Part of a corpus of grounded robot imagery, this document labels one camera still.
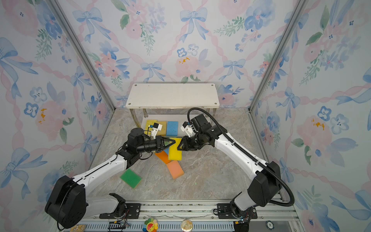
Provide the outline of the dark green sponge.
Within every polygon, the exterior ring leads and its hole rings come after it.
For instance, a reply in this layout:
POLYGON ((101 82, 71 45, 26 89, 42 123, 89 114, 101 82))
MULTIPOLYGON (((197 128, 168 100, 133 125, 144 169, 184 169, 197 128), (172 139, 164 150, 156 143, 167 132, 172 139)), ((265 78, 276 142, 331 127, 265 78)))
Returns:
POLYGON ((132 189, 135 189, 142 181, 142 178, 131 169, 127 169, 125 173, 120 176, 120 179, 127 185, 129 185, 132 189))

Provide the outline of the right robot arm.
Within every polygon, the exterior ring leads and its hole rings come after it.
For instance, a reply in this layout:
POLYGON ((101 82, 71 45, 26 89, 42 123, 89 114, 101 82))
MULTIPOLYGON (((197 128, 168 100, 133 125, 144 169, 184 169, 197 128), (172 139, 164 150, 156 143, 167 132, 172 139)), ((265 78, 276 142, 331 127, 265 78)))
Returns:
POLYGON ((256 207, 267 204, 294 205, 294 194, 281 178, 279 165, 274 161, 267 162, 243 147, 210 113, 193 107, 188 110, 183 126, 186 136, 177 148, 179 151, 197 151, 206 145, 212 146, 232 159, 251 180, 247 190, 230 201, 228 213, 233 217, 251 219, 256 207))

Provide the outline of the yellow sponge front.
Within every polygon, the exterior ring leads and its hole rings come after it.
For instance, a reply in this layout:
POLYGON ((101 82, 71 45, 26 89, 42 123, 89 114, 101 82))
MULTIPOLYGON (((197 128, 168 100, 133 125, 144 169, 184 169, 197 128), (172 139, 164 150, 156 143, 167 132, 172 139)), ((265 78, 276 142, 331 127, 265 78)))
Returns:
POLYGON ((181 138, 171 138, 175 140, 175 144, 171 145, 169 148, 169 154, 168 159, 169 160, 182 160, 182 151, 178 150, 178 146, 180 145, 180 142, 182 141, 181 138))

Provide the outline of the salmon pink sponge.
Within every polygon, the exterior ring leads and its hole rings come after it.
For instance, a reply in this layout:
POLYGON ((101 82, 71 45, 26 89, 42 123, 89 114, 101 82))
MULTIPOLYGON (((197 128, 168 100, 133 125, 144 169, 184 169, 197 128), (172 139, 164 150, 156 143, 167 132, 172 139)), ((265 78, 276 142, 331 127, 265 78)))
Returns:
POLYGON ((184 175, 184 171, 177 160, 169 162, 167 168, 173 179, 177 179, 184 175))

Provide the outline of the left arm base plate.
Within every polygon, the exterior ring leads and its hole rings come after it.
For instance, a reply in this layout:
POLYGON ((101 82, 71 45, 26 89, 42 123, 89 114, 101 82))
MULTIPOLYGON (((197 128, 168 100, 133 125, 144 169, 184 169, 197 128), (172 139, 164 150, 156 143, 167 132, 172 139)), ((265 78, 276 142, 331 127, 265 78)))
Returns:
POLYGON ((138 219, 141 206, 139 203, 120 204, 113 213, 100 214, 99 219, 138 219))

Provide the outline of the pale yellow worn sponge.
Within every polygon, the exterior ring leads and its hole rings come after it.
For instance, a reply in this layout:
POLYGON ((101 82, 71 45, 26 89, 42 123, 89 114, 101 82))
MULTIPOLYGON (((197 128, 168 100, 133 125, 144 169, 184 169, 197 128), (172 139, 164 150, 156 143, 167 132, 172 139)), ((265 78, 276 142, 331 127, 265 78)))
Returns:
POLYGON ((166 136, 167 132, 167 122, 166 121, 157 121, 161 125, 161 130, 158 130, 157 135, 166 136))

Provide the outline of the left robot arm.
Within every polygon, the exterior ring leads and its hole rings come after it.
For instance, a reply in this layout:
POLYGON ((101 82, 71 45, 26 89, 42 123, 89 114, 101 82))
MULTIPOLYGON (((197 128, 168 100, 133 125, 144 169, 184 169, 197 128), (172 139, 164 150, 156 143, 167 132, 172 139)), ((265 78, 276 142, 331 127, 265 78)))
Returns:
POLYGON ((98 198, 88 198, 88 195, 110 177, 130 168, 141 154, 160 153, 175 143, 174 139, 162 136, 152 139, 141 128, 132 129, 127 141, 111 158, 82 174, 59 178, 44 208, 46 214, 65 229, 95 215, 124 217, 127 214, 126 201, 118 194, 110 193, 98 198))

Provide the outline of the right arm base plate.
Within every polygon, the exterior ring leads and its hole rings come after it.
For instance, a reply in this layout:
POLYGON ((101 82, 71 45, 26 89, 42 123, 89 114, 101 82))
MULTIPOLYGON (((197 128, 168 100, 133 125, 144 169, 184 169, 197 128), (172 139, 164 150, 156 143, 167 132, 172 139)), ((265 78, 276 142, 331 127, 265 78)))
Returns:
POLYGON ((250 207, 247 210, 240 210, 233 204, 219 203, 216 208, 213 209, 213 214, 218 216, 219 219, 257 219, 257 211, 254 207, 250 207))

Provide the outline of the bright yellow sponge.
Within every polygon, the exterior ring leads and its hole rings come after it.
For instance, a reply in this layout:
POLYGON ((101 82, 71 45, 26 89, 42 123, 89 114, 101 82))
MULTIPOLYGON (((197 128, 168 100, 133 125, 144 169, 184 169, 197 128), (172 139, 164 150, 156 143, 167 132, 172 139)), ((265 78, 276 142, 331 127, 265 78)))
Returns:
POLYGON ((145 131, 146 132, 149 132, 149 131, 152 131, 152 128, 151 126, 153 126, 155 123, 157 123, 157 120, 156 119, 149 119, 146 121, 146 126, 145 126, 145 131))

